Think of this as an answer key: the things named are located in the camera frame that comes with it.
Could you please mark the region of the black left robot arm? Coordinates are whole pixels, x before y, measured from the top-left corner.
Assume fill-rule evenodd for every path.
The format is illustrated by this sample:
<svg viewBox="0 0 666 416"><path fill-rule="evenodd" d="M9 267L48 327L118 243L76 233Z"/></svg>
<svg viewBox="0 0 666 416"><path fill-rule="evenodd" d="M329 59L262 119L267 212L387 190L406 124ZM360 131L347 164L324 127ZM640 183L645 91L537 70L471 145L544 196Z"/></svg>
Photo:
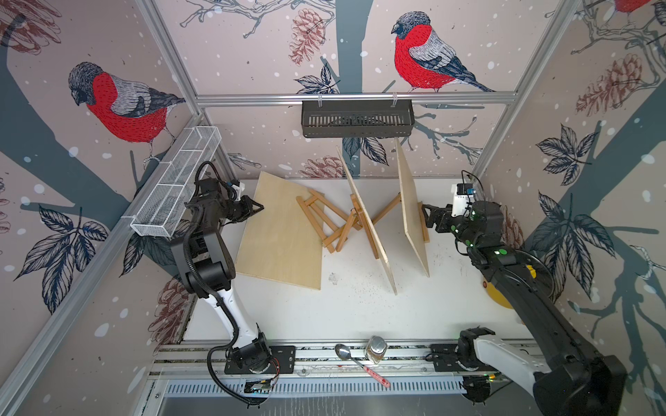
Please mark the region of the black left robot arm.
<svg viewBox="0 0 666 416"><path fill-rule="evenodd" d="M227 224L242 223L263 211L264 206L239 195L239 182L226 182L211 161L199 165L194 175L194 195L185 207L192 214L180 237L170 243L180 281L190 294L206 301L218 312L230 341L211 348L206 367L215 384L247 407L260 407L265 398L247 397L227 387L213 368L213 355L223 352L239 369L262 373L274 363L265 334L252 323L232 281L235 263L222 239Z"/></svg>

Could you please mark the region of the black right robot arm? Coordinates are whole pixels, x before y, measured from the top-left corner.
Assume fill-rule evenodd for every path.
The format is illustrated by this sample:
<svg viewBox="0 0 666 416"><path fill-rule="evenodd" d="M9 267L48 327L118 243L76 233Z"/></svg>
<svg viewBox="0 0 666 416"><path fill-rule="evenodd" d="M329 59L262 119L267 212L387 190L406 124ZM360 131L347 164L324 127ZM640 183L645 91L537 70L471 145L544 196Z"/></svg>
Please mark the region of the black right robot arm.
<svg viewBox="0 0 666 416"><path fill-rule="evenodd" d="M614 355L602 355L553 305L536 277L546 270L529 253L502 241L504 216L496 203L475 201L461 215L452 205L421 208L425 224L464 244L471 264L525 324L543 355L537 360L487 328L461 332L461 367L488 366L532 395L544 415L617 415L627 371Z"/></svg>

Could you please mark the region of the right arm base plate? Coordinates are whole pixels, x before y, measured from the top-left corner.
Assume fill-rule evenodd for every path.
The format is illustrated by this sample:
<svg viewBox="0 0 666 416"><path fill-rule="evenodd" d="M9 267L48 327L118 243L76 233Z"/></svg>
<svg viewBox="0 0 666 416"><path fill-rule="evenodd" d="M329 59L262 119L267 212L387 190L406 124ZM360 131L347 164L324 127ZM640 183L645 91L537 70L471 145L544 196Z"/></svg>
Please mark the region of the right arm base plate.
<svg viewBox="0 0 666 416"><path fill-rule="evenodd" d="M430 362L437 373L467 372L459 363L457 345L454 343L431 344L425 361Z"/></svg>

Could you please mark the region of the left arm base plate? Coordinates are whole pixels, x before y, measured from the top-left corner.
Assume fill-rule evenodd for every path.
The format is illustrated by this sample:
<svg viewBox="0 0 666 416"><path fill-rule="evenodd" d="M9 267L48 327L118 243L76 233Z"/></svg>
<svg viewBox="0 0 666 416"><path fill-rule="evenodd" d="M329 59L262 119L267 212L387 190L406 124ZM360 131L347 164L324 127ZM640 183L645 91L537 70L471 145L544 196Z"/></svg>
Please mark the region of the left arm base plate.
<svg viewBox="0 0 666 416"><path fill-rule="evenodd" d="M243 363L241 367L234 360L225 364L224 374L292 374L296 362L295 346L270 346L270 352L260 352L256 357Z"/></svg>

